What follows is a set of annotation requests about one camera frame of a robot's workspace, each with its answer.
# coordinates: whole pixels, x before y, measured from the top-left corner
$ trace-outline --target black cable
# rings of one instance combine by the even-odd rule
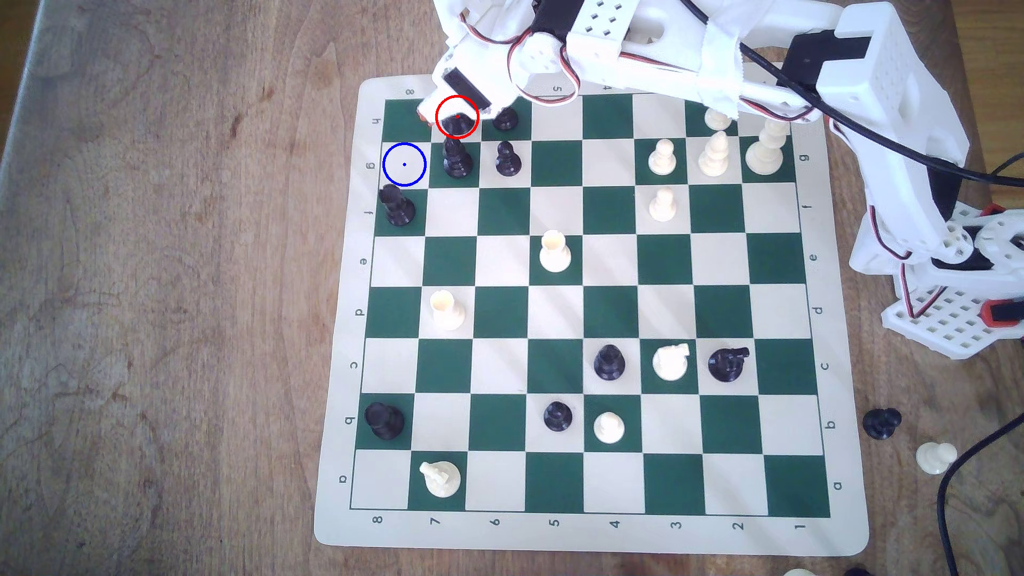
[[[686,6],[686,8],[689,9],[689,11],[692,12],[693,15],[698,20],[700,20],[701,24],[705,25],[708,24],[708,14],[703,13],[703,11],[700,8],[698,8],[697,5],[694,4],[692,0],[679,0],[679,1],[682,2],[683,5]],[[1024,188],[1024,178],[999,176],[994,173],[986,174],[985,172],[976,172],[974,170],[969,170],[967,168],[961,168],[959,166],[946,162],[945,160],[922,154],[911,148],[893,141],[883,136],[882,134],[879,134],[878,132],[871,130],[870,128],[867,128],[863,124],[860,124],[859,122],[853,120],[852,118],[843,114],[839,110],[836,110],[835,108],[829,106],[826,101],[821,99],[821,96],[815,94],[814,92],[808,90],[807,88],[804,88],[797,82],[791,80],[787,76],[782,74],[782,71],[776,68],[775,65],[768,61],[768,59],[762,56],[761,54],[757,53],[754,50],[754,48],[751,48],[746,44],[740,42],[739,51],[744,56],[751,58],[751,60],[754,64],[763,68],[766,72],[768,72],[768,74],[774,76],[775,79],[778,80],[779,84],[785,86],[786,88],[790,88],[798,96],[804,98],[804,100],[806,100],[807,104],[820,110],[823,114],[826,114],[829,117],[831,117],[831,119],[835,120],[836,122],[842,124],[843,126],[846,126],[850,130],[853,130],[854,132],[860,134],[861,136],[867,138],[868,140],[879,146],[887,148],[895,152],[896,154],[899,154],[903,157],[913,160],[914,162],[918,162],[919,164],[924,164],[929,168],[934,168],[936,170],[940,170],[950,174],[955,174],[964,179],[974,180],[978,182],[985,182],[990,184]]]
[[[959,572],[956,570],[956,559],[953,558],[953,546],[949,543],[949,530],[946,529],[946,489],[949,488],[949,481],[953,479],[953,475],[956,474],[956,470],[967,463],[972,456],[981,452],[989,444],[1007,436],[1007,433],[1021,424],[1024,424],[1024,412],[1021,412],[1019,416],[1007,422],[1001,428],[986,436],[981,442],[975,444],[967,452],[962,454],[959,458],[956,458],[952,465],[949,466],[949,469],[946,470],[946,474],[942,477],[942,482],[939,483],[939,495],[935,500],[935,513],[939,518],[939,539],[942,541],[942,551],[946,554],[946,566],[949,567],[950,576],[959,576]]]

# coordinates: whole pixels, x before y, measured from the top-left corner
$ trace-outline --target green square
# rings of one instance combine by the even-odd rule
[[[526,395],[474,394],[469,406],[470,450],[526,449]]]
[[[742,166],[743,183],[754,182],[795,182],[797,181],[797,165],[793,160],[793,137],[785,138],[782,145],[782,166],[773,174],[762,176],[755,173],[746,165],[746,149],[758,141],[758,136],[739,136],[739,157],[744,159],[740,162]]]
[[[420,340],[416,392],[469,393],[473,340]]]
[[[697,371],[692,368],[683,374],[683,377],[668,382],[654,373],[654,366],[649,359],[654,358],[654,353],[662,346],[686,343],[690,346],[690,362],[697,353],[696,340],[640,340],[640,358],[648,359],[640,364],[640,392],[643,394],[697,394]]]
[[[477,286],[473,307],[474,338],[525,338],[525,286]]]
[[[584,96],[583,137],[632,138],[633,94]]]
[[[529,340],[526,392],[583,394],[583,340]]]
[[[583,140],[538,140],[531,145],[530,186],[583,186]]]
[[[480,170],[494,169],[480,165],[480,142],[463,143],[473,159],[473,169],[464,178],[453,178],[444,171],[444,142],[430,145],[430,188],[476,188],[480,186]]]
[[[368,338],[416,338],[420,335],[423,289],[370,288],[367,298]]]
[[[614,444],[605,444],[594,436],[594,422],[605,412],[613,412],[623,419],[626,434]],[[587,452],[640,452],[640,397],[626,395],[589,394],[583,399],[583,449]]]
[[[706,232],[744,232],[742,186],[690,187],[690,233]]]
[[[424,286],[472,286],[475,282],[475,236],[440,236],[425,239]]]
[[[356,450],[409,450],[413,446],[413,404],[415,395],[412,394],[360,394],[359,411],[354,414],[355,421],[355,449]],[[406,425],[401,428],[401,434],[391,440],[381,440],[377,438],[374,430],[370,429],[370,424],[362,417],[362,412],[367,406],[375,402],[380,402],[388,406],[393,406],[401,411],[406,417]]]
[[[705,454],[760,454],[761,412],[756,396],[701,396]]]
[[[754,337],[750,286],[694,286],[693,302],[698,338]]]
[[[758,393],[776,395],[818,394],[811,340],[754,341],[758,359]]]
[[[768,516],[829,518],[824,456],[765,456]]]
[[[428,142],[430,125],[420,120],[416,107],[423,100],[400,99],[384,102],[383,142]]]
[[[751,284],[803,284],[804,243],[800,233],[748,234]]]
[[[583,237],[566,236],[572,259],[562,272],[548,272],[541,265],[541,237],[529,237],[529,283],[534,286],[579,286],[583,284]]]
[[[636,338],[636,286],[584,286],[583,335],[585,338]]]
[[[466,453],[465,452],[413,452],[409,461],[410,510],[463,511],[466,509]],[[447,498],[438,498],[427,490],[420,464],[423,462],[452,462],[462,475],[459,490]]]
[[[526,511],[583,513],[583,454],[526,453]]]
[[[650,171],[647,159],[654,152],[658,138],[639,138],[633,140],[634,175],[637,186],[643,184],[685,184],[686,183],[686,138],[668,138],[676,145],[673,154],[676,156],[676,169],[659,176]]]
[[[636,193],[633,187],[583,189],[584,234],[635,234]]]
[[[637,278],[640,284],[693,284],[689,235],[638,236]]]
[[[519,123],[516,124],[515,128],[503,132],[498,128],[495,128],[494,120],[485,120],[481,122],[482,126],[480,126],[481,139],[484,141],[532,139],[530,126],[532,124],[534,105],[529,104],[529,100],[516,98],[509,108],[514,110],[519,116]]]
[[[708,107],[700,102],[686,100],[686,137],[700,138],[707,137],[718,130],[712,130],[703,121],[703,115],[708,112]],[[739,134],[738,123],[733,120],[732,124],[725,129],[725,133],[730,136]]]
[[[644,513],[703,516],[703,458],[700,454],[644,454],[643,491]]]
[[[413,221],[403,227],[396,227],[387,221],[387,209],[381,201],[377,201],[377,215],[374,218],[374,236],[423,236],[427,222],[427,191],[401,189],[401,194],[416,206]]]
[[[480,189],[476,233],[480,236],[529,234],[529,189]]]

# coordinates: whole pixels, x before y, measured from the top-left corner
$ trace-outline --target captured chess piece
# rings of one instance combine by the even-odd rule
[[[413,221],[416,217],[416,204],[401,194],[401,190],[394,184],[384,184],[384,188],[377,193],[384,209],[387,210],[385,216],[392,225],[403,227]]]
[[[512,142],[502,141],[498,143],[498,158],[495,160],[495,168],[503,176],[514,176],[519,173],[522,168],[522,160],[512,150]]]
[[[626,359],[613,344],[605,344],[594,357],[594,372],[602,380],[614,380],[626,371]]]
[[[886,440],[896,431],[896,426],[903,421],[903,415],[895,408],[873,408],[864,413],[860,421],[867,436],[874,440]]]
[[[473,171],[473,157],[462,140],[444,138],[444,173],[453,178],[465,178]]]
[[[743,372],[743,362],[751,356],[750,348],[719,348],[708,359],[708,370],[720,382],[731,382]]]
[[[476,122],[472,118],[461,112],[441,120],[441,128],[444,128],[444,131],[453,136],[468,134],[475,124]]]
[[[370,424],[374,436],[381,440],[394,440],[406,427],[406,416],[401,410],[380,402],[367,406],[362,418]]]
[[[507,132],[519,125],[519,114],[512,107],[508,107],[499,112],[490,123],[496,129]]]
[[[544,409],[544,425],[551,431],[565,431],[572,423],[572,410],[561,402],[552,402]]]

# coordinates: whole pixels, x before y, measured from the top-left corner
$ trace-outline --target chessboard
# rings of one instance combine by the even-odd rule
[[[544,93],[534,86],[535,93]],[[708,177],[705,107],[585,84],[559,108],[519,99],[507,131],[462,141],[471,173],[442,167],[444,136],[416,113],[429,76],[359,90],[314,532],[325,544],[434,548],[849,556],[867,543],[828,160],[821,121],[792,125],[775,173],[743,153],[764,119],[726,130],[729,163]],[[547,87],[557,94],[558,85]],[[674,171],[651,172],[659,138]],[[521,170],[495,169],[508,140]],[[392,181],[416,214],[388,222]],[[648,206],[670,187],[669,221]],[[541,237],[565,235],[554,274]],[[327,242],[336,239],[325,239]],[[447,290],[465,311],[432,320]],[[676,381],[654,352],[687,343]],[[595,374],[605,344],[626,361]],[[739,377],[712,377],[719,348],[746,347]],[[564,431],[544,422],[564,403]],[[382,440],[375,402],[404,417]],[[605,444],[595,418],[618,415]],[[426,487],[421,462],[461,475]]]

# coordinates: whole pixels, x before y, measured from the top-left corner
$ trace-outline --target blue circle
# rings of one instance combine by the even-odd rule
[[[420,177],[416,178],[415,180],[413,180],[413,181],[411,181],[409,183],[396,182],[387,173],[387,155],[391,154],[391,151],[394,150],[394,149],[396,149],[396,148],[398,148],[399,146],[411,146],[411,147],[415,148],[416,152],[419,152],[420,153],[420,157],[423,158],[423,171],[420,172]],[[411,186],[415,184],[416,182],[422,180],[423,176],[425,176],[427,174],[427,155],[424,154],[422,150],[420,150],[420,147],[418,147],[418,146],[416,146],[414,143],[398,142],[398,143],[392,146],[391,148],[387,149],[387,152],[384,153],[384,159],[381,160],[381,170],[384,171],[384,177],[387,178],[388,181],[391,182],[391,183],[393,183],[394,186],[398,186],[398,187],[411,187]]]

